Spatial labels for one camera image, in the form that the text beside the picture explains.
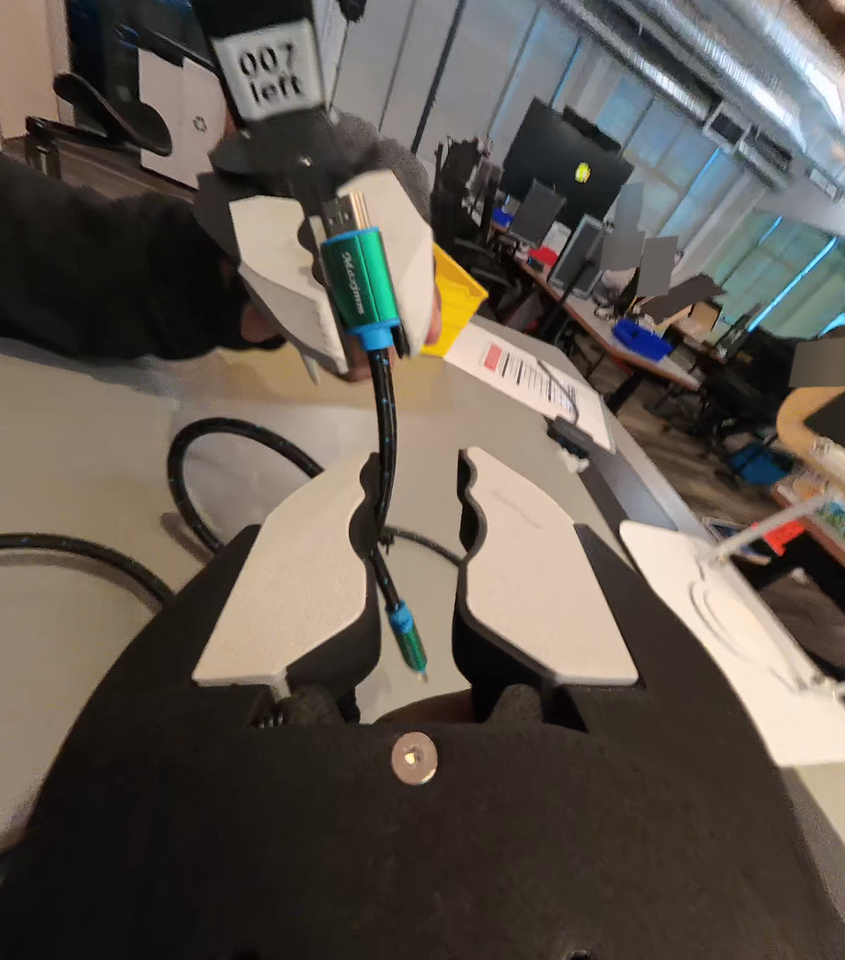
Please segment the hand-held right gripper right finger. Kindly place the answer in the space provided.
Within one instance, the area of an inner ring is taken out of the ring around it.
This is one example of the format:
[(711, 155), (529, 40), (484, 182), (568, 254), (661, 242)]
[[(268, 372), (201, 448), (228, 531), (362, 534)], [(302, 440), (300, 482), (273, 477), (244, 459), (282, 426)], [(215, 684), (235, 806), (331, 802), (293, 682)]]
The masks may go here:
[(632, 687), (637, 666), (571, 516), (479, 447), (462, 449), (462, 620), (558, 686)]

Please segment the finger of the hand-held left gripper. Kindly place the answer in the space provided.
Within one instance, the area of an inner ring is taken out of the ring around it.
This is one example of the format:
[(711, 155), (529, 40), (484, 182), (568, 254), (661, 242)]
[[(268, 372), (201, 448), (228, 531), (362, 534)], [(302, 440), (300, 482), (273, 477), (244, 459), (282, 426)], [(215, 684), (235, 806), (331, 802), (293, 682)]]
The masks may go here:
[(313, 273), (315, 256), (299, 239), (309, 221), (295, 198), (255, 195), (229, 203), (239, 275), (256, 307), (287, 342), (335, 376), (349, 372), (330, 296)]
[(391, 170), (358, 174), (339, 187), (338, 196), (361, 199), (368, 225), (379, 229), (407, 354), (418, 356), (437, 286), (431, 227)]

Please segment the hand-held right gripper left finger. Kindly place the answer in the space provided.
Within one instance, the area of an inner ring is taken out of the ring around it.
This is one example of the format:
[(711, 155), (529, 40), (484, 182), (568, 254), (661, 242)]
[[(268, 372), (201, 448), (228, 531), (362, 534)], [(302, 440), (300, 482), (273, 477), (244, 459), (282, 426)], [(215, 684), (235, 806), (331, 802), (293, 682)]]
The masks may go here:
[(354, 689), (377, 666), (370, 554), (379, 456), (333, 463), (275, 507), (193, 670), (200, 687)]

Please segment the person's left forearm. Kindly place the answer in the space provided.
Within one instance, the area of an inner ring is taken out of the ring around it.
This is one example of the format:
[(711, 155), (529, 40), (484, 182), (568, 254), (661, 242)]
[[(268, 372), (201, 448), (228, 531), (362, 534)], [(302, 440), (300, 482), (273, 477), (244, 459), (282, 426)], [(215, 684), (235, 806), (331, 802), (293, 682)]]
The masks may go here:
[(188, 201), (108, 199), (1, 151), (0, 338), (103, 361), (285, 344)]

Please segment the dark USB hub blue ports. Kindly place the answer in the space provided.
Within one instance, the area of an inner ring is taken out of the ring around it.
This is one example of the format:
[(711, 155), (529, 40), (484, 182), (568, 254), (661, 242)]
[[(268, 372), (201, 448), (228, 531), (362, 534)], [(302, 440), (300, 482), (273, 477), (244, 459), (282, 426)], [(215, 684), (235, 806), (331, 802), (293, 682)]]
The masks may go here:
[(547, 417), (545, 421), (546, 435), (560, 449), (560, 458), (567, 469), (576, 475), (583, 474), (591, 461), (587, 436), (562, 416)]

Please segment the person's left hand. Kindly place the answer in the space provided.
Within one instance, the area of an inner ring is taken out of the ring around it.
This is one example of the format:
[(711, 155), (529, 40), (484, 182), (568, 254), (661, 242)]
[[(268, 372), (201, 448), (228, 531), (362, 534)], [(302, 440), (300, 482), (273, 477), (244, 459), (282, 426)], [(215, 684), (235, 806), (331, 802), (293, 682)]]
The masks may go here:
[[(435, 286), (433, 288), (429, 326), (425, 334), (424, 345), (434, 345), (439, 340), (441, 332), (442, 296), (439, 288)], [(368, 381), (371, 378), (370, 362), (368, 354), (363, 349), (358, 338), (351, 333), (344, 332), (343, 343), (346, 357), (346, 370), (343, 372), (333, 372), (333, 377), (349, 383)]]

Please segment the yellow plastic bin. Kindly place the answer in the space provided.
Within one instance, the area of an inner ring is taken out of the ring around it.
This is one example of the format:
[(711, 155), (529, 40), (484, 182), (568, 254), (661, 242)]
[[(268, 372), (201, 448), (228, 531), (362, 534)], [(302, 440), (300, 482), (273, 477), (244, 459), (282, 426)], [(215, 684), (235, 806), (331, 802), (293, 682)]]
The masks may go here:
[(487, 290), (439, 245), (433, 245), (435, 281), (440, 294), (440, 337), (425, 355), (446, 357), (454, 342), (488, 298)]

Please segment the black office chair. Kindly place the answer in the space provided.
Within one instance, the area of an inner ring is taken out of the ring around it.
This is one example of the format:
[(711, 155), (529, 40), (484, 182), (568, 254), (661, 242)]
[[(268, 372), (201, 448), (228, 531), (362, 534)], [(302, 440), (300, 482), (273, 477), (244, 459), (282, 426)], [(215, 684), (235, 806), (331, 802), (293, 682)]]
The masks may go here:
[(167, 158), (173, 151), (172, 135), (163, 117), (141, 102), (116, 106), (91, 83), (71, 73), (56, 74), (56, 98), (88, 119), (90, 127), (28, 116), (25, 120), (25, 161), (46, 176), (62, 177), (60, 143), (117, 154), (148, 152)]

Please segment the grey monitor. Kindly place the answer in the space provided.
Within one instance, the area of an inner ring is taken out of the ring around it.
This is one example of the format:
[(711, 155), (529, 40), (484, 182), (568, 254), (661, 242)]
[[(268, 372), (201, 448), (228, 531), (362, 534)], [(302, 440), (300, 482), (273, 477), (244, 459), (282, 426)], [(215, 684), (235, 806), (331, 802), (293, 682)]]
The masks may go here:
[(569, 291), (589, 298), (602, 274), (604, 238), (604, 223), (584, 214), (549, 271), (547, 283), (560, 294)]

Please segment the large black monitor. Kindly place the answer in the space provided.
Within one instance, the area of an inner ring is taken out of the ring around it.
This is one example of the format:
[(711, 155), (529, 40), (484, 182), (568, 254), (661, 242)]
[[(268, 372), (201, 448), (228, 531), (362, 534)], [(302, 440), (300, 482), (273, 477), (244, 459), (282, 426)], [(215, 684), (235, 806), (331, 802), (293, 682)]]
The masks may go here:
[(621, 152), (604, 148), (534, 98), (502, 162), (499, 190), (523, 201), (535, 183), (550, 188), (564, 200), (558, 221), (574, 229), (586, 216), (603, 221), (633, 170)]

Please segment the printed paper sheet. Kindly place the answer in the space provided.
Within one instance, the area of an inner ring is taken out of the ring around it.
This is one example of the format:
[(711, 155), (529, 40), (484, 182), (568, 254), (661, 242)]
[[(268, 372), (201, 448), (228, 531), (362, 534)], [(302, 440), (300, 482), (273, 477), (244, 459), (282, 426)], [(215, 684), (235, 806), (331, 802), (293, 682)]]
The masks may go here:
[(537, 414), (571, 421), (597, 447), (616, 452), (601, 395), (498, 333), (471, 322), (443, 358)]

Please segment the clear plastic holder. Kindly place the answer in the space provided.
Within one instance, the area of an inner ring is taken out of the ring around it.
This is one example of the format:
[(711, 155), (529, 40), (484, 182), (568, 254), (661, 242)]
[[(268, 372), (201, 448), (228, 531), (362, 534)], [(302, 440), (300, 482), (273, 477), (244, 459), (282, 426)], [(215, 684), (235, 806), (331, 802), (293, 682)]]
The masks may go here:
[(845, 679), (836, 680), (823, 674), (806, 674), (800, 660), (789, 652), (789, 646), (772, 636), (748, 646), (742, 641), (744, 628), (764, 630), (760, 619), (741, 601), (734, 600), (728, 588), (719, 579), (718, 572), (728, 567), (729, 560), (746, 547), (769, 534), (799, 522), (824, 509), (835, 498), (831, 485), (824, 485), (813, 496), (795, 501), (783, 510), (770, 514), (760, 522), (739, 526), (731, 536), (723, 536), (713, 546), (699, 554), (696, 565), (699, 574), (690, 584), (693, 605), (709, 629), (741, 659), (760, 654), (760, 664), (789, 689), (798, 693), (824, 690), (833, 699), (845, 700)]

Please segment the wooden office desk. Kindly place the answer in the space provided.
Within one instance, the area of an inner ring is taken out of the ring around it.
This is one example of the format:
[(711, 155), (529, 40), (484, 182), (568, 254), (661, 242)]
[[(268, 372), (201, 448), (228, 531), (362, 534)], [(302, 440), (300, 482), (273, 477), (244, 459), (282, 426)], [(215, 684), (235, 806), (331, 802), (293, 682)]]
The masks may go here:
[(532, 289), (513, 308), (504, 325), (554, 345), (566, 330), (570, 338), (584, 334), (594, 341), (606, 357), (630, 374), (608, 402), (613, 411), (621, 409), (638, 386), (651, 379), (677, 389), (699, 392), (702, 382), (693, 373), (683, 369), (671, 356), (653, 359), (633, 351), (617, 337), (613, 319), (598, 316), (592, 301), (554, 286), (549, 281), (549, 270), (533, 269), (528, 259), (528, 254), (523, 252), (512, 257), (520, 277), (529, 281)]

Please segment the blue plastic bin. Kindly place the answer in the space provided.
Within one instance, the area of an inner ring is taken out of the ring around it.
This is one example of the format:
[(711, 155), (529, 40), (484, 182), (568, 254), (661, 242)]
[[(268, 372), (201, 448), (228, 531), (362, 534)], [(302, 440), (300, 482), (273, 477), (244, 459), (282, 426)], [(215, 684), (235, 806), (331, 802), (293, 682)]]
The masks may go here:
[(619, 318), (612, 334), (626, 350), (654, 364), (667, 359), (675, 349), (665, 336), (629, 317)]

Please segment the red plastic piece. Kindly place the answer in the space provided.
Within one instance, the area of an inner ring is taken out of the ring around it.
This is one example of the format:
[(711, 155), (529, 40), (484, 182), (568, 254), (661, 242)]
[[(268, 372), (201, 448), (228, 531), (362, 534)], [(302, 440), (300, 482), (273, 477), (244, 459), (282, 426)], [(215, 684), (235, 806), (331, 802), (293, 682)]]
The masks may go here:
[(783, 557), (789, 545), (807, 532), (806, 525), (799, 519), (791, 519), (779, 524), (761, 536), (762, 543), (775, 557)]

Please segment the white adhesive mount plate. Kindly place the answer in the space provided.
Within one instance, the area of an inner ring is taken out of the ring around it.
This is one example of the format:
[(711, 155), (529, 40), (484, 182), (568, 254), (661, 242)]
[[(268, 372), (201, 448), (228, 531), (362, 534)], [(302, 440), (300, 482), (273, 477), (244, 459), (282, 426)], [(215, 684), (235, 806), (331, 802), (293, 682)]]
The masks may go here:
[[(798, 693), (761, 665), (763, 656), (743, 659), (720, 641), (693, 605), (696, 560), (712, 546), (688, 534), (624, 520), (619, 537), (656, 596), (669, 607), (718, 666), (758, 731), (777, 767), (845, 763), (845, 705), (825, 690)], [(744, 628), (742, 642), (756, 646), (774, 638), (789, 647), (805, 674), (820, 674), (791, 633), (732, 563), (718, 572), (733, 600), (757, 616), (763, 630)]]

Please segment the silver ceiling duct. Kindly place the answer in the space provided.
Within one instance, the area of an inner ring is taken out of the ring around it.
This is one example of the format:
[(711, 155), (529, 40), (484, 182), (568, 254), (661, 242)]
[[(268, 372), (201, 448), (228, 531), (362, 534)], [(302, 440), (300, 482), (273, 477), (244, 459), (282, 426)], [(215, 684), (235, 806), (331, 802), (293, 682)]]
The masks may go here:
[(604, 42), (765, 183), (795, 179), (845, 196), (844, 101), (834, 70), (785, 28), (765, 2), (582, 2)]

